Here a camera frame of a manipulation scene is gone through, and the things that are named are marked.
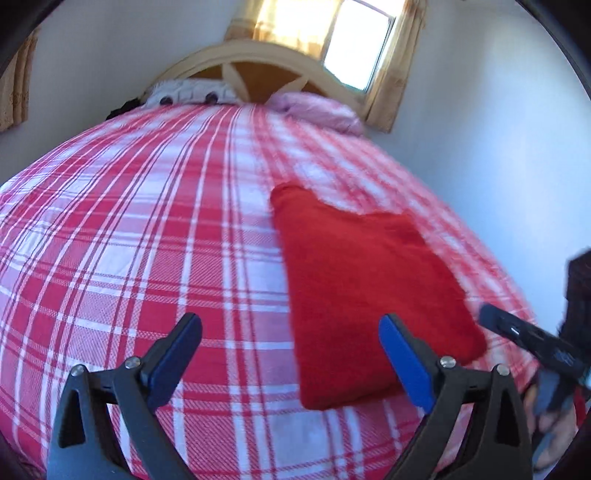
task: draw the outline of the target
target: human hand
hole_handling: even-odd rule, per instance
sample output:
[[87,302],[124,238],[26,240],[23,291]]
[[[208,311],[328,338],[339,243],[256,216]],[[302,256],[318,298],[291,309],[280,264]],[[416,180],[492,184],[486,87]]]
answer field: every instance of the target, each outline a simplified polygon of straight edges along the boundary
[[[532,385],[525,393],[523,401],[530,435],[536,430],[534,404],[537,394],[538,387]],[[541,415],[538,419],[537,427],[542,433],[552,432],[554,434],[548,448],[541,453],[534,465],[536,470],[541,470],[555,464],[564,455],[566,449],[573,441],[577,433],[577,417],[574,412],[574,404],[567,412],[545,413]]]

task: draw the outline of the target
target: wall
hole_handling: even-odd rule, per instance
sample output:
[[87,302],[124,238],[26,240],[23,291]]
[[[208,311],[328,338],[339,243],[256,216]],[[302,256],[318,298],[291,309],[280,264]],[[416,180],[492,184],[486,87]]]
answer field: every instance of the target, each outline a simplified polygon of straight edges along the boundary
[[106,40],[117,0],[66,0],[42,24],[29,120],[0,134],[0,185],[109,113],[102,103]]
[[476,232],[554,330],[566,259],[591,243],[591,101],[517,4],[439,2],[394,132],[375,140]]
[[29,120],[0,135],[0,185],[223,35],[239,0],[65,0],[42,24]]

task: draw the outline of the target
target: beige curtain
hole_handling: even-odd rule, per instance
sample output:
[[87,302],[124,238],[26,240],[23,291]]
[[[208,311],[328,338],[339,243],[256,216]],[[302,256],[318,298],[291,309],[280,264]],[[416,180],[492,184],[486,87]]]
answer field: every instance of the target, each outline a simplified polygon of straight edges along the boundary
[[390,132],[402,102],[427,0],[405,0],[376,78],[366,97],[366,123]]
[[279,43],[320,59],[343,0],[244,0],[226,40]]
[[29,80],[36,45],[37,30],[18,49],[0,78],[0,132],[28,118]]

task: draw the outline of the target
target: white pillow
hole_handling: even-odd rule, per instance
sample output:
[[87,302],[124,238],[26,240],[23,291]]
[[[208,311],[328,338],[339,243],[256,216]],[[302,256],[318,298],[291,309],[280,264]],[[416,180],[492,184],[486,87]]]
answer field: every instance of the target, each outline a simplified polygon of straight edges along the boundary
[[145,106],[185,105],[187,103],[230,103],[239,105],[242,101],[232,87],[223,80],[164,80],[152,87]]

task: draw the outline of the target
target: bed sheet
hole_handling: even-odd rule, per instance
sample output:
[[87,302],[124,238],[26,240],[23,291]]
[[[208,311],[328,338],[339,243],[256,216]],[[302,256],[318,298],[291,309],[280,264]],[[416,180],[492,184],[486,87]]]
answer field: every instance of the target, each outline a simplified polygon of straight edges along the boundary
[[[142,355],[193,311],[203,341],[158,418],[199,478],[382,478],[421,412],[404,395],[302,408],[269,208],[287,180],[342,209],[408,211],[475,316],[489,301],[532,320],[457,216],[368,140],[261,106],[139,109],[0,188],[0,430],[14,448],[43,469],[69,369]],[[473,366],[505,363],[522,388],[535,362],[487,340]],[[115,408],[112,418],[133,473],[145,476]]]

